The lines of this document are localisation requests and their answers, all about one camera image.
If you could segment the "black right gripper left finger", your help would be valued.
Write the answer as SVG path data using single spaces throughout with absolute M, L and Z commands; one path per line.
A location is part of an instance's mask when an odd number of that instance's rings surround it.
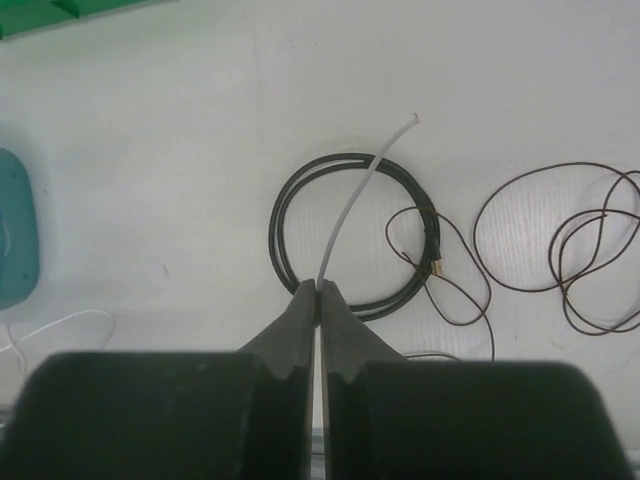
M 5 479 L 305 479 L 316 292 L 233 352 L 66 352 L 28 378 Z

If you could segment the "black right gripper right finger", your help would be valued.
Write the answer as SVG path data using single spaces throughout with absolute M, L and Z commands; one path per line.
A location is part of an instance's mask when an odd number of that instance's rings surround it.
M 624 479 L 591 381 L 557 362 L 413 361 L 317 298 L 330 479 Z

